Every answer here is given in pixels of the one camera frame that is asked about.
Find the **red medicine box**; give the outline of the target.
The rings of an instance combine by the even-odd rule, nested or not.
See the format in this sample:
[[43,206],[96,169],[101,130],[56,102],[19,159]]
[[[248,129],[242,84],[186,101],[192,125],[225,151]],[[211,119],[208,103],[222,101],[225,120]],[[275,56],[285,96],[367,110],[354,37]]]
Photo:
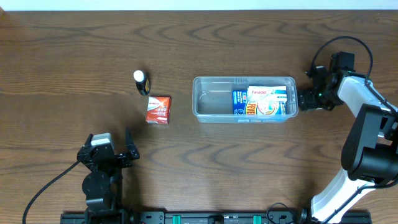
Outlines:
[[171,97],[150,96],[146,121],[152,124],[169,124]]

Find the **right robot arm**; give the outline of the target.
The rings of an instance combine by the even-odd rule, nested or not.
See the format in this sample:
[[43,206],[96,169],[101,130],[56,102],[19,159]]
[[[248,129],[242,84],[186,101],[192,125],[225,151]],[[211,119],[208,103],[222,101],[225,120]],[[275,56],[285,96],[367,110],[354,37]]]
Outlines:
[[397,184],[397,108],[355,71],[354,54],[335,53],[329,68],[312,67],[307,76],[313,86],[297,92],[302,111],[346,104],[355,121],[342,148],[340,171],[296,222],[339,223],[366,194]]

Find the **small black white-capped bottle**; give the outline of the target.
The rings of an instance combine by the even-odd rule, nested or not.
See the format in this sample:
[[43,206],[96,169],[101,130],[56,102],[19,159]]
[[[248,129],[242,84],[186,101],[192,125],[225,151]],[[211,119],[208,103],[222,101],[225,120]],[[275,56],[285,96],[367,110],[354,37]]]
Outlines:
[[142,70],[136,70],[133,73],[133,77],[139,93],[143,96],[148,95],[150,93],[150,81],[147,75]]

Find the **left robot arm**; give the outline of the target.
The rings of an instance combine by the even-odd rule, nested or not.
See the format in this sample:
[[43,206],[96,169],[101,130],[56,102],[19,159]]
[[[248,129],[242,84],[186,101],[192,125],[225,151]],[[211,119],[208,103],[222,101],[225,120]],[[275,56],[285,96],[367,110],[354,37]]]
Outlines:
[[123,207],[122,170],[131,167],[132,161],[140,158],[129,129],[125,132],[125,140],[127,151],[117,154],[110,133],[90,134],[78,151],[78,161],[91,171],[82,183],[91,212],[107,212]]

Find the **blue Kool Fever box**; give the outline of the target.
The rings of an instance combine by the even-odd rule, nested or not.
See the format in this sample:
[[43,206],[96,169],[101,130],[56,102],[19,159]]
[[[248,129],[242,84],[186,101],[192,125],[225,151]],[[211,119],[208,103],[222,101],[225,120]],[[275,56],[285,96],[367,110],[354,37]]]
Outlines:
[[233,114],[236,115],[285,115],[287,101],[249,101],[247,90],[234,90]]

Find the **clear plastic container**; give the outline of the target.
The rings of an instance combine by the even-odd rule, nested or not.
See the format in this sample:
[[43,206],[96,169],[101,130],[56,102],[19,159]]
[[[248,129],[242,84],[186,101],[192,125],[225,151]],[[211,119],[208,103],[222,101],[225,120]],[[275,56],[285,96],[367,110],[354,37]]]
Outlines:
[[[248,90],[249,86],[286,86],[287,114],[233,114],[233,91]],[[283,123],[299,112],[296,83],[292,77],[196,77],[192,110],[201,123]]]

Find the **white Panadol packet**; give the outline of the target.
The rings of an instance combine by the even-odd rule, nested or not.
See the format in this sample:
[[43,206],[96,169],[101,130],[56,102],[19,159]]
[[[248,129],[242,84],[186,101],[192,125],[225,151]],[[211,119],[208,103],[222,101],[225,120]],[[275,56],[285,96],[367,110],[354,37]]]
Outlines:
[[249,86],[249,101],[287,101],[286,86]]

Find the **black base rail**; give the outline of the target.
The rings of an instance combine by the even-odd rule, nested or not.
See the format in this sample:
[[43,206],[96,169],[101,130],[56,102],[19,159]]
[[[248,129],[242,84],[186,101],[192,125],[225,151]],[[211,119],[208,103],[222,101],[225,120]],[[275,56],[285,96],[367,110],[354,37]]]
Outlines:
[[[62,214],[60,223],[140,223],[140,224],[265,224],[265,223],[297,223],[293,212],[271,211],[268,213],[164,213],[142,212],[129,221],[93,221],[85,220],[83,213]],[[371,215],[368,212],[348,212],[339,223],[371,224]]]

